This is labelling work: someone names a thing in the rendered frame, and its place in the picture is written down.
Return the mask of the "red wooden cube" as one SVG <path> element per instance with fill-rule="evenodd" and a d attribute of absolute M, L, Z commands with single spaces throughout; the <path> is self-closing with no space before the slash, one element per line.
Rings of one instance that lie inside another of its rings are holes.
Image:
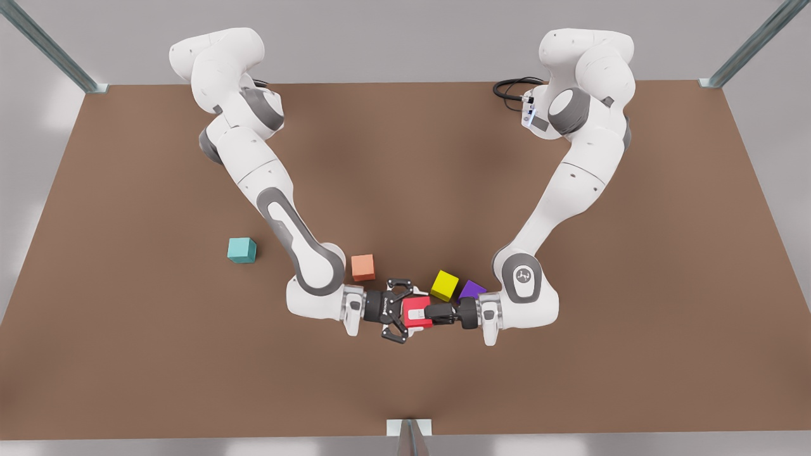
<path fill-rule="evenodd" d="M 409 330 L 418 328 L 431 328 L 433 322 L 430 318 L 426 317 L 425 308 L 430 304 L 430 297 L 428 295 L 418 295 L 402 300 L 402 318 L 403 323 Z"/>

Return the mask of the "yellow wooden cube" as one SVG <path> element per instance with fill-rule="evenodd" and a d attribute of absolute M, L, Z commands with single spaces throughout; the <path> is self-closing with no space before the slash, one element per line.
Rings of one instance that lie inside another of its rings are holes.
<path fill-rule="evenodd" d="M 430 295 L 439 298 L 444 302 L 449 302 L 454 294 L 459 278 L 449 272 L 440 270 L 437 272 L 434 283 L 430 289 Z"/>

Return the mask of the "teal wooden cube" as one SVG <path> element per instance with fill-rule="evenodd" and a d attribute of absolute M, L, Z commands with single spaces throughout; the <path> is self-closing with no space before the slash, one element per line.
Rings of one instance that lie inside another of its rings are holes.
<path fill-rule="evenodd" d="M 233 263 L 254 263 L 256 243 L 250 237 L 231 237 L 228 242 L 227 258 Z"/>

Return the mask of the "silver frame post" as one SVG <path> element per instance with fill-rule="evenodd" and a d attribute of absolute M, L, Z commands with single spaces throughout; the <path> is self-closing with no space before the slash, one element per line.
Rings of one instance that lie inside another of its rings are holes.
<path fill-rule="evenodd" d="M 698 80 L 699 86 L 721 89 L 810 3 L 811 0 L 784 0 L 712 76 Z"/>
<path fill-rule="evenodd" d="M 93 80 L 15 0 L 0 0 L 0 14 L 85 93 L 105 94 L 108 92 L 108 84 L 100 84 Z"/>
<path fill-rule="evenodd" d="M 431 436 L 431 419 L 387 419 L 387 436 L 397 436 L 396 456 L 430 456 L 425 436 Z"/>

